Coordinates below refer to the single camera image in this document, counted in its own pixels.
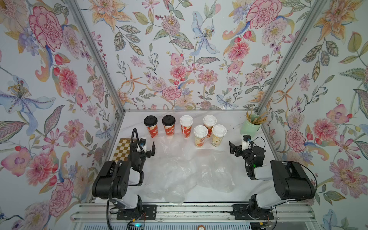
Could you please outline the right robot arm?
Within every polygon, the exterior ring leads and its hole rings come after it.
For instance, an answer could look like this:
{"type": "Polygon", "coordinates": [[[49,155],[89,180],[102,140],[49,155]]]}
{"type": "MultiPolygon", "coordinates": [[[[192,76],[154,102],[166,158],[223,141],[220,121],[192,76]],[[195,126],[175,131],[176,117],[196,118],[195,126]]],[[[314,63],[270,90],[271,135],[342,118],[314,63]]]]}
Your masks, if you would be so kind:
{"type": "Polygon", "coordinates": [[[247,176],[251,180],[273,182],[271,188],[252,195],[247,205],[232,206],[236,220],[273,219],[272,211],[276,206],[314,198],[316,188],[300,163],[272,160],[269,165],[264,165],[266,150],[255,146],[251,140],[244,140],[239,146],[230,142],[229,147],[230,154],[244,159],[247,176]]]}

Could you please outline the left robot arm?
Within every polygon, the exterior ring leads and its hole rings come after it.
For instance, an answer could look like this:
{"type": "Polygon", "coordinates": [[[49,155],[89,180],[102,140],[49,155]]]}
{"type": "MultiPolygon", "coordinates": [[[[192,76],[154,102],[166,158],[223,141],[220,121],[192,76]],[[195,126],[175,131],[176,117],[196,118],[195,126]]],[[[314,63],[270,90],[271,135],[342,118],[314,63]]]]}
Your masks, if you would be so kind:
{"type": "Polygon", "coordinates": [[[117,209],[117,220],[155,220],[157,206],[144,205],[141,197],[129,188],[143,184],[143,167],[146,159],[154,156],[155,144],[147,150],[147,139],[139,138],[134,128],[129,151],[127,161],[107,161],[103,164],[93,183],[93,197],[106,200],[117,209]]]}

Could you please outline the white lid beige cup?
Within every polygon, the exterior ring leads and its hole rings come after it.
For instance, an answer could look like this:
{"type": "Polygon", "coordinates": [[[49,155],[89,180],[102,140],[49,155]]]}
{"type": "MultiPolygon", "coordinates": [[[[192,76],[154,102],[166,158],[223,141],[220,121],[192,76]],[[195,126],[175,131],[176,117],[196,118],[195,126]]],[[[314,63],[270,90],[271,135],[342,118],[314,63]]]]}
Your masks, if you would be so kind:
{"type": "Polygon", "coordinates": [[[223,125],[214,125],[212,128],[212,141],[211,144],[215,147],[218,147],[224,136],[227,134],[227,129],[223,125]]]}

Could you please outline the white lid floral cup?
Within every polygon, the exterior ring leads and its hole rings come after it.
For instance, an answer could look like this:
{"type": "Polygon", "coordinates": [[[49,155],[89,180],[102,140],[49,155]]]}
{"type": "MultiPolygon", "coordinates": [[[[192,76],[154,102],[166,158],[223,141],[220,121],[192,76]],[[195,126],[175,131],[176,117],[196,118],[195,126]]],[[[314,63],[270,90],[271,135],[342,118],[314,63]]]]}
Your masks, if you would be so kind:
{"type": "Polygon", "coordinates": [[[200,148],[204,145],[205,138],[208,135],[208,129],[203,125],[195,126],[193,130],[195,136],[195,145],[200,148]]]}

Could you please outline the clear plastic carrier bag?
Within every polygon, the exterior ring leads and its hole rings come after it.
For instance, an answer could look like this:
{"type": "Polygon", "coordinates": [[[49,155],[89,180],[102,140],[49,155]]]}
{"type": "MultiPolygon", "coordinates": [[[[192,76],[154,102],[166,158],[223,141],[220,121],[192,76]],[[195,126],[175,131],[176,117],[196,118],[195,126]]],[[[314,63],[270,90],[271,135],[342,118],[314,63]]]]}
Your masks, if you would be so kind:
{"type": "Polygon", "coordinates": [[[181,147],[185,162],[178,183],[184,190],[200,186],[230,193],[235,189],[234,163],[225,151],[209,146],[196,147],[190,140],[184,140],[181,147]]]}

